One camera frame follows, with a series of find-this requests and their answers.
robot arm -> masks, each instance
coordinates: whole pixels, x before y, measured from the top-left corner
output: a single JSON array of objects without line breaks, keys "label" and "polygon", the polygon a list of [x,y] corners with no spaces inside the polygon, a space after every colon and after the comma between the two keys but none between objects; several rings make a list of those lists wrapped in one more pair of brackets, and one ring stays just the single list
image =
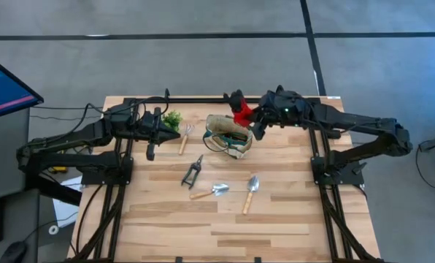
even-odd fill
[{"label": "robot arm", "polygon": [[154,160],[154,147],[167,140],[180,137],[180,134],[165,126],[161,121],[161,108],[155,108],[154,114],[146,111],[137,120],[132,106],[124,103],[109,108],[104,117],[86,125],[79,131],[47,138],[37,138],[28,142],[17,151],[18,168],[27,174],[37,175],[48,167],[103,167],[120,166],[120,156],[115,152],[106,152],[97,156],[60,154],[78,146],[105,146],[113,138],[148,141],[147,159]]},{"label": "robot arm", "polygon": [[284,91],[282,86],[268,91],[261,97],[258,107],[250,109],[241,91],[229,97],[224,94],[234,114],[234,121],[242,126],[250,126],[255,138],[261,140],[267,126],[299,126],[304,129],[321,130],[329,138],[339,139],[338,129],[350,130],[378,136],[373,141],[346,150],[332,150],[327,154],[328,166],[344,165],[380,154],[403,156],[412,150],[409,132],[395,118],[373,118],[362,115],[341,113],[336,108],[305,99],[294,91]]}]

wooden tabletop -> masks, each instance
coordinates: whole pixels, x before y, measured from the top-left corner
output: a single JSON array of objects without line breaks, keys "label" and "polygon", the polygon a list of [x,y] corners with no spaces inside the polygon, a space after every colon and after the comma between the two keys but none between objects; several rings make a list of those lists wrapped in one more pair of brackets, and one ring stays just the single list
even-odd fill
[{"label": "wooden tabletop", "polygon": [[[123,98],[107,97],[104,109],[121,104]],[[321,102],[343,110],[341,99],[321,97]],[[164,108],[159,104],[148,104],[147,108],[153,111],[154,106]],[[264,262],[330,261],[320,193],[309,164],[312,149],[308,131],[268,128],[265,137],[254,140],[246,156],[236,160],[208,150],[201,141],[209,114],[231,115],[227,104],[170,104],[170,110],[181,113],[182,123],[193,124],[195,129],[182,156],[177,154],[181,139],[156,147],[155,161],[146,159],[145,142],[134,143],[134,171],[126,187],[115,261],[173,262],[176,256],[182,256],[184,262],[253,262],[256,256]],[[347,133],[330,143],[334,150],[352,147]],[[112,142],[95,152],[113,148]],[[227,183],[230,190],[220,197],[190,201],[188,187],[181,186],[180,181],[201,154],[202,170],[192,190],[210,189],[213,183]],[[260,188],[244,216],[247,182],[253,175],[258,175]],[[83,190],[80,211],[96,187]],[[80,246],[99,225],[105,188],[89,207]],[[339,189],[350,230],[369,253],[380,256],[365,196],[353,186]],[[340,233],[335,230],[339,255],[343,256]],[[109,237],[110,228],[103,256],[107,255]]]}]

black cable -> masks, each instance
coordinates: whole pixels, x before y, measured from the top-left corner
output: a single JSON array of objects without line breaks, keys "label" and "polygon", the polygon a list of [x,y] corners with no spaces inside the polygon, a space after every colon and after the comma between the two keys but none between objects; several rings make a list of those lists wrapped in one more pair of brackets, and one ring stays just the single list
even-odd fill
[{"label": "black cable", "polygon": [[136,117],[139,116],[139,113],[137,113],[136,116],[135,116],[135,120],[136,120],[136,121],[140,121],[140,120],[142,120],[142,119],[143,119],[143,116],[145,116],[145,112],[146,112],[146,104],[145,104],[145,103],[142,103],[142,104],[143,104],[143,115],[142,115],[141,117],[139,117],[138,120],[137,120]]},{"label": "black cable", "polygon": [[73,243],[72,243],[72,240],[71,240],[71,239],[70,239],[70,247],[72,248],[73,253],[76,255],[76,254],[77,254],[77,251],[74,249],[74,246],[73,246]]},{"label": "black cable", "polygon": [[60,184],[56,179],[54,179],[52,176],[48,175],[46,172],[41,172],[41,173],[42,173],[43,175],[49,177],[52,181],[54,181],[54,182]]},{"label": "black cable", "polygon": [[81,235],[81,227],[83,225],[83,221],[85,220],[85,216],[86,216],[86,211],[88,211],[89,206],[91,205],[91,202],[93,201],[94,197],[96,196],[96,194],[98,193],[98,191],[101,189],[102,185],[99,185],[98,188],[94,191],[93,195],[90,197],[90,199],[88,200],[88,203],[86,204],[85,210],[83,211],[83,214],[81,215],[81,219],[80,219],[80,225],[78,226],[78,233],[77,233],[77,242],[76,242],[76,249],[77,249],[77,254],[80,252],[80,235]]},{"label": "black cable", "polygon": [[88,151],[91,154],[91,147],[89,145],[83,146],[81,149],[77,150],[76,148],[73,148],[73,151],[77,154],[81,154],[85,149],[88,149]]},{"label": "black cable", "polygon": [[354,187],[356,187],[358,190],[360,190],[362,192],[362,194],[365,196],[365,200],[368,200],[369,198],[366,195],[366,192],[361,188],[360,185],[353,185]]},{"label": "black cable", "polygon": [[23,240],[23,242],[25,242],[32,234],[34,234],[37,230],[39,230],[41,227],[47,226],[48,224],[53,224],[53,223],[57,223],[59,221],[65,221],[65,220],[69,220],[72,216],[78,214],[78,212],[72,213],[69,217],[64,218],[64,219],[60,219],[60,220],[54,220],[54,221],[49,221],[45,224],[42,224],[40,226],[38,226],[35,230],[33,230],[31,233],[29,233],[29,235],[26,236],[26,238]]},{"label": "black cable", "polygon": [[151,99],[162,99],[162,100],[164,100],[164,102],[166,103],[166,109],[161,113],[161,115],[163,115],[164,113],[166,113],[166,111],[169,109],[169,100],[168,100],[168,99],[166,99],[166,98],[164,98],[164,97],[161,97],[161,96],[151,96],[151,97],[149,97],[149,98],[142,99],[142,100],[140,100],[140,101],[138,101],[138,102],[135,102],[135,103],[133,103],[132,105],[128,106],[128,107],[125,108],[125,109],[119,109],[119,110],[113,111],[113,112],[111,112],[110,114],[119,113],[119,112],[121,112],[121,111],[131,109],[131,108],[133,108],[133,107],[136,107],[137,105],[144,104],[145,102],[147,102],[148,100],[151,100]]},{"label": "black cable", "polygon": [[318,120],[318,117],[315,114],[315,108],[313,107],[312,103],[310,103],[309,100],[305,99],[304,97],[301,97],[301,98],[305,101],[305,103],[308,104],[308,106],[312,110],[313,118],[315,119],[315,123],[320,127],[321,136],[325,136],[326,135],[326,129],[325,129],[325,127],[323,127],[323,125],[321,125],[321,122]]},{"label": "black cable", "polygon": [[417,167],[417,171],[419,172],[419,175],[420,175],[420,177],[422,178],[422,180],[426,183],[426,184],[428,184],[428,186],[430,186],[430,187],[432,187],[432,188],[435,188],[435,186],[432,186],[424,177],[423,177],[423,175],[422,175],[422,172],[420,171],[420,168],[419,168],[419,162],[418,162],[418,159],[419,159],[419,150],[420,150],[420,147],[417,147],[417,150],[415,151],[415,166]]},{"label": "black cable", "polygon": [[105,114],[104,111],[100,110],[98,107],[92,105],[91,103],[88,103],[87,105],[90,106],[91,109],[95,110],[96,112],[101,113],[101,114]]},{"label": "black cable", "polygon": [[376,121],[375,122],[374,121],[370,121],[370,122],[364,122],[364,123],[357,123],[357,124],[354,124],[351,127],[347,128],[347,129],[341,131],[341,133],[343,134],[345,132],[348,132],[348,131],[354,129],[355,127],[359,127],[359,126],[363,126],[363,125],[368,125],[368,124],[377,124],[377,122]]},{"label": "black cable", "polygon": [[83,115],[82,115],[82,117],[81,117],[81,119],[80,119],[80,122],[78,122],[78,124],[77,124],[77,125],[76,125],[72,130],[70,130],[69,132],[67,132],[67,133],[65,133],[65,134],[62,134],[61,136],[58,136],[58,137],[53,138],[53,139],[48,140],[48,141],[46,141],[46,140],[41,140],[41,141],[38,141],[38,142],[30,142],[30,143],[28,143],[26,146],[41,145],[41,144],[51,143],[51,142],[55,142],[55,141],[57,141],[57,140],[60,140],[60,139],[62,139],[62,138],[64,138],[64,137],[70,135],[70,134],[73,133],[76,129],[78,129],[78,127],[80,127],[81,123],[85,120],[86,112],[88,111],[88,108],[89,108],[90,106],[93,107],[93,105],[92,105],[91,103],[86,104],[86,106],[85,106],[85,110],[84,110]]},{"label": "black cable", "polygon": [[[42,119],[42,120],[50,120],[50,119],[52,119],[52,120],[57,120],[57,121],[75,121],[75,120],[81,120],[81,117],[78,117],[78,118],[57,118],[57,117],[52,117],[52,116],[50,116],[50,117],[42,117],[42,116],[38,116],[38,115],[30,115],[29,117],[31,117],[31,118],[39,118],[39,119]],[[85,117],[85,119],[89,119],[89,118],[100,118],[101,116],[88,116],[88,117]]]},{"label": "black cable", "polygon": [[46,109],[46,110],[84,110],[84,107],[44,107],[44,106],[33,106],[38,109]]},{"label": "black cable", "polygon": [[213,150],[213,149],[211,149],[209,146],[208,146],[208,144],[206,143],[206,141],[204,140],[204,139],[206,139],[205,137],[203,137],[203,143],[204,143],[204,146],[206,146],[206,148],[208,148],[209,150],[211,150],[211,151],[213,151],[213,152],[215,152],[215,153],[220,153],[220,152],[223,152],[223,151],[225,151],[225,150],[228,150],[229,149],[229,143],[226,143],[227,144],[227,148],[225,148],[225,149],[222,149],[222,150]]},{"label": "black cable", "polygon": [[112,219],[117,215],[118,213],[121,213],[122,211],[122,200],[123,198],[119,193],[117,194],[117,198],[115,199],[114,203],[112,204],[112,207],[110,208],[109,212],[107,213],[106,217],[102,219],[101,223],[98,226],[98,229],[94,232],[94,234],[91,236],[90,240],[83,246],[83,249],[74,257],[74,259],[87,259],[94,246],[100,242],[101,237],[104,236],[104,233],[106,231],[106,228],[109,226]]}]

computer screen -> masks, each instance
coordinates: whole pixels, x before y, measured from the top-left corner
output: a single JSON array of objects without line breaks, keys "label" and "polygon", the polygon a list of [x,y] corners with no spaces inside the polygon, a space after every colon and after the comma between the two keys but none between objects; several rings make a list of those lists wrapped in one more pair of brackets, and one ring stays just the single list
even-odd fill
[{"label": "computer screen", "polygon": [[0,116],[43,101],[39,94],[0,65]]}]

metal frame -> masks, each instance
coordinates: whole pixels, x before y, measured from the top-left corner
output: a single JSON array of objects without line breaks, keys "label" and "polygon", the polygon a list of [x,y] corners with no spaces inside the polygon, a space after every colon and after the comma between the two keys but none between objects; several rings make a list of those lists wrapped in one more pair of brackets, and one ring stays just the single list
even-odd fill
[{"label": "metal frame", "polygon": [[[246,98],[247,103],[256,104],[258,103],[260,98]],[[163,100],[160,99],[151,99],[146,101],[147,104],[155,104],[155,103],[163,103]],[[224,99],[220,98],[169,98],[170,104],[175,103],[202,103],[202,104],[227,104]],[[320,156],[318,152],[318,143],[315,136],[315,131],[313,129],[309,129],[310,141],[312,143],[312,151],[313,156]],[[117,140],[115,142],[115,149],[120,150],[121,140]],[[322,144],[325,152],[330,150],[329,141],[325,134],[322,134]],[[131,150],[133,148],[133,140],[129,140],[126,149],[126,156],[131,155]],[[106,195],[104,197],[104,204],[102,208],[102,217],[101,222],[106,218],[107,211],[109,210],[111,198],[112,198],[112,188],[113,186],[107,186]],[[326,234],[328,236],[329,250],[331,254],[332,262],[382,262],[381,259],[375,259],[373,256],[368,254],[362,245],[356,240],[353,233],[348,229],[345,219],[344,219],[344,211],[342,209],[342,201],[341,195],[339,193],[338,185],[332,185],[331,190],[334,198],[334,206],[331,204],[331,201],[328,198],[328,191],[325,186],[319,185],[320,189],[320,197],[321,202],[323,204],[323,215],[325,218],[326,224]],[[125,195],[125,186],[119,187],[118,192],[120,198],[123,201]],[[117,246],[118,240],[118,232],[120,226],[120,217],[121,217],[121,209],[115,215],[113,228],[112,228],[112,236],[109,242],[109,252],[108,258],[113,261],[115,258],[115,248]],[[342,233],[342,245],[344,248],[345,259],[339,258],[339,254],[337,251],[336,240],[334,237],[334,228],[332,224],[332,220],[336,223]],[[103,237],[101,237],[100,241],[97,243],[94,252],[94,259],[100,259],[101,250],[102,250]],[[353,259],[352,250],[354,250],[359,256],[360,260]],[[182,257],[177,257],[176,262],[182,262]],[[255,262],[261,263],[261,257],[256,257]]]}]

